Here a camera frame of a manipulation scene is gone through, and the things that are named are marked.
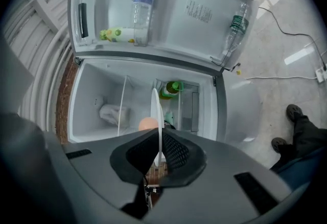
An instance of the black shoe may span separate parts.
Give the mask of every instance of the black shoe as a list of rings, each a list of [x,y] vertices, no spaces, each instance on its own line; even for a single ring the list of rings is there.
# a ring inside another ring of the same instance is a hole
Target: black shoe
[[[292,122],[295,122],[299,117],[303,116],[303,112],[299,106],[290,104],[286,108],[286,115]]]
[[[271,146],[274,149],[274,151],[277,153],[280,153],[279,148],[278,148],[279,145],[287,145],[286,140],[284,140],[282,138],[273,138],[271,140]]]

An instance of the green bottle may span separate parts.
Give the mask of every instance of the green bottle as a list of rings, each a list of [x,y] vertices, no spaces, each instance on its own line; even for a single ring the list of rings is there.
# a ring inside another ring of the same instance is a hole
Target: green bottle
[[[179,91],[184,89],[182,82],[168,82],[166,83],[159,92],[160,99],[171,99],[178,95]]]

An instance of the power strip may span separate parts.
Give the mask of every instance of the power strip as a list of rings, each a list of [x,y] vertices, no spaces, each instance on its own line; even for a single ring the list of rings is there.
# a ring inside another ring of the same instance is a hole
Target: power strip
[[[324,71],[323,68],[316,70],[318,83],[322,83],[327,80],[327,71]]]

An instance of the black pants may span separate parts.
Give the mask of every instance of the black pants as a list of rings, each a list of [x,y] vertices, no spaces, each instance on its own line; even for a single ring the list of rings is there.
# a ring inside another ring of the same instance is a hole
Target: black pants
[[[307,116],[298,117],[294,124],[293,144],[279,145],[281,158],[271,170],[277,172],[289,161],[303,156],[327,145],[327,130],[318,129]]]

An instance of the refrigerator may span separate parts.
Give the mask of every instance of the refrigerator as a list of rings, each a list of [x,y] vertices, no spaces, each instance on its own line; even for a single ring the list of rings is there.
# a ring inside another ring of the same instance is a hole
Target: refrigerator
[[[247,9],[247,28],[229,37],[241,39],[232,47],[226,38],[241,5]],[[79,65],[68,140],[138,131],[139,122],[150,116],[152,90],[160,92],[170,81],[184,86],[176,97],[160,100],[164,117],[172,115],[176,129],[229,144],[253,140],[260,122],[258,91],[229,70],[246,50],[257,11],[256,0],[68,0]],[[131,39],[100,39],[107,29],[126,32]],[[118,123],[100,117],[103,105],[117,107]]]

